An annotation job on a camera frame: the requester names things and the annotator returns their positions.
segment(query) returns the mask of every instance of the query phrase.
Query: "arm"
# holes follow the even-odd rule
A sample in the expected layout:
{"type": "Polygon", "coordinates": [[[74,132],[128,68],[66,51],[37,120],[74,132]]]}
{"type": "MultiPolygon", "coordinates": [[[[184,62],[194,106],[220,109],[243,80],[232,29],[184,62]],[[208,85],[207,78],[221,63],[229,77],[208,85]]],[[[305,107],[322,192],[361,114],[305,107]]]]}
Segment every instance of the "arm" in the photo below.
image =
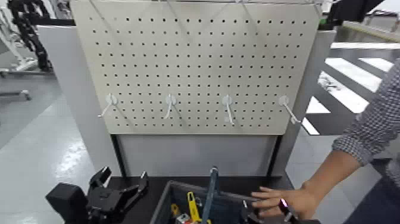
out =
{"type": "Polygon", "coordinates": [[[368,164],[373,155],[384,150],[400,131],[400,60],[391,68],[381,83],[370,105],[362,112],[344,134],[332,145],[333,151],[311,179],[301,189],[276,191],[260,188],[252,196],[263,199],[253,204],[265,209],[261,216],[280,213],[276,207],[284,198],[299,213],[310,219],[329,191],[359,167],[368,164]]]}

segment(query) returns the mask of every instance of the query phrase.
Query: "finger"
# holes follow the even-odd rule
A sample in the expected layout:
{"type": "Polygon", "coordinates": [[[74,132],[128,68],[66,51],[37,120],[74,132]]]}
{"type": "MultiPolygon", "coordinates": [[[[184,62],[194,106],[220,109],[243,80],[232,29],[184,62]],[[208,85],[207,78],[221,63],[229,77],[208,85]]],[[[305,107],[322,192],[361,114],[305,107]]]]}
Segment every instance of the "finger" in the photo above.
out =
{"type": "Polygon", "coordinates": [[[261,191],[264,191],[264,192],[273,191],[271,188],[266,188],[266,187],[264,187],[264,186],[261,186],[261,187],[260,187],[260,190],[261,190],[261,191]]]}
{"type": "Polygon", "coordinates": [[[271,217],[271,216],[278,216],[280,214],[282,214],[280,209],[278,207],[273,207],[273,208],[270,208],[268,210],[261,211],[259,213],[259,217],[264,217],[265,218],[265,217],[271,217]]]}
{"type": "Polygon", "coordinates": [[[279,201],[279,198],[270,198],[267,200],[253,202],[252,205],[255,208],[268,208],[277,206],[279,204],[279,201]]]}
{"type": "Polygon", "coordinates": [[[282,197],[282,193],[280,191],[252,192],[251,196],[256,198],[279,198],[282,197]]]}

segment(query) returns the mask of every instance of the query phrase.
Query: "pegboard hook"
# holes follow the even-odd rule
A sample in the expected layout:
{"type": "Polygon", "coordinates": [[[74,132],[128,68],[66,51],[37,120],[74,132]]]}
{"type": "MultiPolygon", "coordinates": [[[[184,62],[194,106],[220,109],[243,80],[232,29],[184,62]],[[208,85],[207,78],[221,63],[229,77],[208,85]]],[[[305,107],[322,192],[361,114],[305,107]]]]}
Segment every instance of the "pegboard hook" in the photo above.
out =
{"type": "Polygon", "coordinates": [[[284,96],[281,96],[279,98],[279,105],[281,105],[281,106],[286,108],[287,112],[291,116],[290,121],[292,122],[292,124],[301,123],[301,121],[299,121],[297,119],[295,114],[293,114],[292,110],[289,108],[288,103],[289,103],[289,97],[288,96],[284,95],[284,96]]]}
{"type": "Polygon", "coordinates": [[[171,94],[168,94],[168,96],[165,98],[165,102],[168,104],[168,111],[167,111],[167,114],[165,115],[164,119],[167,119],[170,117],[170,112],[171,112],[172,106],[176,104],[176,98],[174,96],[172,96],[171,94]]]}
{"type": "Polygon", "coordinates": [[[118,104],[118,99],[115,97],[113,94],[107,94],[105,96],[105,101],[108,103],[107,106],[105,106],[103,112],[101,114],[97,115],[98,117],[103,117],[104,114],[107,112],[107,110],[110,108],[110,106],[116,106],[118,104]]]}
{"type": "Polygon", "coordinates": [[[225,122],[229,122],[231,125],[234,125],[235,123],[233,122],[232,113],[230,112],[229,107],[229,105],[232,104],[232,97],[229,95],[222,97],[222,104],[226,106],[226,110],[228,111],[228,117],[225,117],[225,122]]]}

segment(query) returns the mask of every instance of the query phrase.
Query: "plaid shirt sleeve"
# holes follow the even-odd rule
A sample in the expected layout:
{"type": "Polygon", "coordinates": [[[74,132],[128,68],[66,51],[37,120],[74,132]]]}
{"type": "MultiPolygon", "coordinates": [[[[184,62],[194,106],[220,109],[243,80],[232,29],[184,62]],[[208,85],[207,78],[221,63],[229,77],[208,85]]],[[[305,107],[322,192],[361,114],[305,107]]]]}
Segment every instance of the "plaid shirt sleeve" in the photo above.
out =
{"type": "Polygon", "coordinates": [[[333,142],[365,166],[395,139],[400,130],[400,59],[387,73],[367,108],[333,142]]]}

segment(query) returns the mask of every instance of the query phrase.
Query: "hand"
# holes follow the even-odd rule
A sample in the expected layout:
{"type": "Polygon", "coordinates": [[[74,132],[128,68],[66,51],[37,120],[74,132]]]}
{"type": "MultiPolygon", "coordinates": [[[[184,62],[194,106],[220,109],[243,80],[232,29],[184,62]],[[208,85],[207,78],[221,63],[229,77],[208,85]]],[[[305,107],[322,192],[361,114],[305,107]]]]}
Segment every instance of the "hand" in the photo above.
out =
{"type": "Polygon", "coordinates": [[[319,200],[304,185],[293,191],[279,191],[260,187],[262,192],[253,192],[251,195],[260,201],[252,203],[253,207],[261,209],[260,217],[270,217],[282,214],[278,208],[281,198],[297,212],[300,219],[311,219],[318,207],[319,200]]]}

